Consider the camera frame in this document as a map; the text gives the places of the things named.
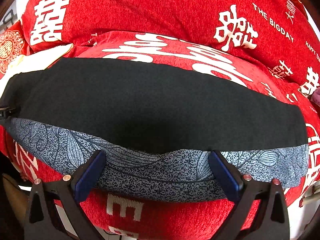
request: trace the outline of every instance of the blue clamp pad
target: blue clamp pad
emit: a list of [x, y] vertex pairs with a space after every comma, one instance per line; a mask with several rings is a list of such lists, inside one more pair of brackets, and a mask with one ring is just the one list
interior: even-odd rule
[[238, 169], [227, 162], [219, 151], [212, 151], [208, 155], [210, 170], [222, 187], [227, 199], [238, 203], [241, 199], [243, 181]]
[[87, 199], [91, 189], [96, 185], [105, 165], [105, 152], [97, 150], [85, 164], [80, 165], [73, 173], [71, 188], [77, 203]]

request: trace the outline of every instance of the gray patterned fabric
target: gray patterned fabric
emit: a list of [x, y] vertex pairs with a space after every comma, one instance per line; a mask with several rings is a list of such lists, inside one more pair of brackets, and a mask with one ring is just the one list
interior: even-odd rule
[[[150, 155], [27, 119], [9, 118], [2, 125], [24, 149], [62, 174], [73, 173], [96, 149], [105, 151], [107, 163], [97, 187], [110, 192], [175, 202], [225, 198], [210, 171], [207, 151], [181, 149]], [[285, 188], [298, 186], [308, 169], [307, 144], [222, 154], [242, 174], [260, 181], [278, 178]]]

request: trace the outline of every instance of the white chinese character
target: white chinese character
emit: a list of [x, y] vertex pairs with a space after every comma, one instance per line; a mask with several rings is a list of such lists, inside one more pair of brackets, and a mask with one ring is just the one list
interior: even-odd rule
[[310, 109], [313, 111], [313, 112], [315, 112], [315, 113], [318, 113], [316, 110], [314, 110], [311, 106], [309, 106], [310, 107]]
[[28, 156], [28, 152], [26, 152], [21, 147], [21, 145], [19, 145], [17, 142], [14, 142], [14, 144], [15, 144], [15, 155], [13, 154], [13, 156], [16, 157], [18, 165], [22, 166], [23, 171], [26, 175], [28, 175], [26, 171], [26, 168], [27, 168], [30, 171], [33, 180], [35, 180], [37, 176], [33, 168], [35, 168], [38, 171], [38, 163], [37, 163], [36, 157], [33, 157], [33, 160], [31, 160]]
[[271, 74], [276, 77], [283, 79], [285, 76], [289, 76], [290, 74], [293, 74], [291, 71], [291, 68], [288, 68], [284, 61], [279, 60], [280, 64], [279, 66], [275, 66], [272, 70], [270, 70]]
[[[252, 43], [252, 38], [248, 41], [248, 35], [244, 36], [244, 41], [241, 44], [241, 40], [243, 37], [243, 33], [241, 32], [245, 31], [247, 20], [243, 17], [240, 17], [239, 19], [237, 18], [235, 4], [230, 6], [230, 10], [232, 13], [232, 18], [231, 18], [231, 13], [229, 11], [219, 13], [219, 21], [222, 22], [223, 26], [216, 28], [216, 33], [214, 35], [214, 38], [217, 39], [218, 42], [223, 42], [228, 36], [227, 44], [224, 45], [221, 49], [223, 51], [228, 51], [231, 39], [235, 47], [244, 45], [244, 48], [255, 49], [257, 47], [257, 44]], [[229, 24], [233, 24], [232, 31], [228, 29]], [[248, 27], [247, 27], [246, 33], [247, 34], [250, 33], [251, 37], [257, 38], [258, 33], [253, 30], [252, 25], [249, 22], [247, 24], [248, 24]], [[236, 28], [238, 28], [241, 32], [234, 33]]]
[[[294, 97], [294, 99], [298, 102], [298, 99], [297, 99], [296, 95], [295, 95], [294, 93], [292, 93], [291, 95], [292, 95], [292, 96]], [[291, 103], [294, 103], [294, 101], [290, 98], [290, 95], [289, 95], [289, 94], [287, 94], [287, 98], [289, 99], [289, 101], [290, 101]]]
[[158, 34], [151, 34], [151, 33], [146, 33], [143, 35], [137, 34], [135, 35], [135, 37], [140, 41], [124, 42], [125, 45], [130, 45], [130, 46], [120, 45], [118, 48], [103, 49], [102, 50], [103, 52], [121, 52], [121, 53], [108, 54], [104, 56], [104, 58], [118, 58], [121, 56], [126, 56], [126, 57], [135, 57], [136, 59], [131, 59], [133, 61], [153, 62], [153, 58], [149, 55], [173, 56], [173, 57], [191, 59], [197, 62], [202, 62], [203, 64], [195, 63], [192, 65], [194, 70], [199, 71], [201, 73], [214, 75], [212, 71], [215, 71], [228, 76], [231, 81], [236, 82], [244, 87], [247, 87], [247, 86], [238, 77], [241, 77], [247, 81], [252, 82], [252, 79], [239, 73], [236, 70], [236, 68], [233, 65], [231, 65], [233, 64], [232, 61], [222, 55], [222, 54], [228, 55], [225, 52], [222, 52], [207, 46], [197, 45], [194, 43], [180, 40], [181, 42], [185, 42], [193, 45], [192, 47], [187, 47], [187, 49], [191, 50], [189, 54], [188, 53], [187, 54], [169, 53], [161, 50], [162, 47], [165, 47], [168, 44], [164, 43], [163, 40], [160, 40], [159, 38], [162, 37], [168, 40], [177, 40], [177, 38], [167, 37], [167, 36], [158, 35]]
[[312, 67], [308, 67], [307, 80], [302, 86], [300, 86], [300, 92], [304, 95], [311, 95], [320, 84], [318, 73], [313, 72]]
[[128, 207], [134, 208], [134, 221], [140, 221], [141, 219], [141, 213], [142, 213], [142, 207], [143, 203], [126, 199], [123, 197], [115, 196], [112, 194], [108, 194], [107, 199], [107, 214], [113, 215], [113, 204], [119, 204], [120, 205], [120, 217], [126, 216], [126, 210]]
[[309, 186], [311, 186], [316, 178], [318, 177], [320, 173], [320, 164], [319, 164], [319, 159], [318, 155], [320, 155], [320, 138], [319, 135], [316, 131], [316, 129], [309, 123], [306, 123], [306, 127], [309, 127], [313, 130], [313, 134], [310, 135], [308, 138], [308, 144], [309, 144], [309, 156], [310, 156], [310, 164], [311, 167], [308, 168], [307, 174], [306, 174], [306, 179], [302, 188], [302, 192]]
[[270, 87], [269, 87], [268, 84], [262, 83], [262, 82], [261, 82], [261, 84], [263, 84], [263, 85], [265, 85], [265, 86], [267, 87], [267, 88], [264, 88], [264, 89], [268, 91], [268, 95], [269, 95], [270, 97], [273, 97], [273, 98], [277, 99], [277, 98], [273, 95], [273, 92], [271, 91], [271, 89], [270, 89]]
[[35, 26], [30, 32], [30, 45], [36, 45], [43, 41], [61, 41], [62, 22], [69, 0], [41, 0], [35, 6], [35, 15], [37, 16]]
[[294, 7], [293, 2], [291, 2], [290, 0], [287, 0], [287, 8], [293, 15], [295, 14], [296, 8]]
[[129, 231], [122, 230], [119, 228], [114, 228], [111, 226], [109, 226], [109, 230], [110, 230], [110, 232], [113, 232], [115, 234], [122, 235], [122, 236], [129, 236], [129, 237], [132, 237], [135, 239], [137, 239], [139, 237], [139, 234], [137, 234], [137, 233], [129, 232]]
[[285, 14], [288, 16], [287, 19], [290, 19], [291, 20], [291, 23], [293, 24], [293, 18], [294, 18], [294, 15], [290, 15], [290, 12], [285, 12]]
[[0, 60], [5, 60], [7, 59], [12, 52], [13, 49], [13, 42], [10, 40], [5, 40], [2, 42], [0, 46]]

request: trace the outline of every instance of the black clamp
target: black clamp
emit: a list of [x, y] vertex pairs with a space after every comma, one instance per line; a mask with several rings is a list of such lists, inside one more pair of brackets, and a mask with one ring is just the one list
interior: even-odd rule
[[72, 175], [61, 180], [32, 186], [26, 212], [25, 240], [73, 240], [64, 228], [54, 200], [60, 200], [67, 217], [80, 240], [104, 240], [92, 225], [79, 203], [86, 200], [106, 164], [106, 154], [97, 150]]
[[[219, 151], [208, 156], [209, 166], [228, 200], [235, 206], [211, 240], [289, 240], [290, 227], [283, 189], [278, 179], [271, 182], [241, 175]], [[260, 200], [252, 225], [241, 230], [252, 202]]]
[[0, 107], [0, 120], [7, 119], [9, 116], [16, 114], [18, 111], [18, 107]]

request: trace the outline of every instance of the black cloth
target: black cloth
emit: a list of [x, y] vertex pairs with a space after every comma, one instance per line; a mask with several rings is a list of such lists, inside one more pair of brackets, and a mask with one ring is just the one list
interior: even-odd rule
[[19, 118], [148, 153], [308, 143], [297, 106], [229, 80], [163, 64], [61, 58], [50, 69], [12, 77], [0, 104], [20, 106]]

